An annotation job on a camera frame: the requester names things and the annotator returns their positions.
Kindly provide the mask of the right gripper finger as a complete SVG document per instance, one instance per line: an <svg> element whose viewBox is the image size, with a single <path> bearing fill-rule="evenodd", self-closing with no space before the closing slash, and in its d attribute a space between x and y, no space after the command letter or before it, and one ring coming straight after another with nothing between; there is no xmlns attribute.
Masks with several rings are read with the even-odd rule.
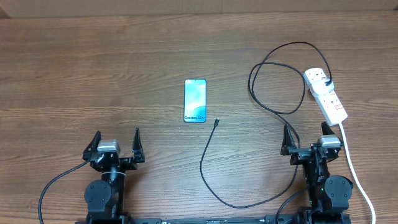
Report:
<svg viewBox="0 0 398 224"><path fill-rule="evenodd" d="M335 133L332 131L332 129L330 128L330 126L328 125L327 122L322 122L321 124L322 127L322 134L323 135L335 135Z"/></svg>
<svg viewBox="0 0 398 224"><path fill-rule="evenodd" d="M293 135L290 131L290 128L285 124L284 125L284 138L282 140L280 154L283 156L288 156L295 149L296 149L296 145L294 142Z"/></svg>

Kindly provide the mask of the blue Galaxy smartphone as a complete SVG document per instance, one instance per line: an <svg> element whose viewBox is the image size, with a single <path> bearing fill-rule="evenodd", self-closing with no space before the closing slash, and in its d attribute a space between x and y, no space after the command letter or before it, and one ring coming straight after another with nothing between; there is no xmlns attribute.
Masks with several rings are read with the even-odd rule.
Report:
<svg viewBox="0 0 398 224"><path fill-rule="evenodd" d="M206 121L206 84L205 79L185 80L183 120L186 123Z"/></svg>

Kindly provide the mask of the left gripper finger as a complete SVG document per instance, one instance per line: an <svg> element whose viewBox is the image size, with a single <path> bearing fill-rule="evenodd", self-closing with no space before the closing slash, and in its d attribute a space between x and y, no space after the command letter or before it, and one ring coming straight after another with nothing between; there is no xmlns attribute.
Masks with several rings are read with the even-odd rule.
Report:
<svg viewBox="0 0 398 224"><path fill-rule="evenodd" d="M91 140L89 145L83 151L82 159L84 161L90 160L94 152L97 152L98 144L101 141L101 132L97 131L94 138Z"/></svg>
<svg viewBox="0 0 398 224"><path fill-rule="evenodd" d="M139 128L136 128L131 151L134 154L135 163L144 163L145 162L145 154L144 154L142 144L141 144Z"/></svg>

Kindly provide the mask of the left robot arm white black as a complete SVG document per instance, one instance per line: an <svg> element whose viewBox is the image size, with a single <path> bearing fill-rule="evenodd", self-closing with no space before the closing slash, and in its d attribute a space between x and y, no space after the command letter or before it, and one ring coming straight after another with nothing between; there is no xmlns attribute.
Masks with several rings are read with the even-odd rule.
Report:
<svg viewBox="0 0 398 224"><path fill-rule="evenodd" d="M136 128L131 151L132 156L121 157L119 142L102 140L100 131L83 151L83 160L101 173L101 178L85 189L86 223L134 223L124 211L124 195L126 171L136 170L139 163L145 162L139 128Z"/></svg>

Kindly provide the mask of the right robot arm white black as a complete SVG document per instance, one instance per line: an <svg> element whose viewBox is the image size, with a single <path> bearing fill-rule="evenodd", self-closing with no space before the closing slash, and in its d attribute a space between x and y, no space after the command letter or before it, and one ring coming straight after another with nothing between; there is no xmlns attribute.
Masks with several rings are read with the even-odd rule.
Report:
<svg viewBox="0 0 398 224"><path fill-rule="evenodd" d="M349 199L352 196L353 183L342 175L331 175L328 163L337 159L343 147L343 141L331 130L326 122L322 123L322 135L309 148L297 148L288 126L284 126L284 138L281 154L290 156L290 163L303 167L306 187L288 198L284 204L308 192L310 205L300 208L297 213L283 215L281 210L275 215L276 223L350 223Z"/></svg>

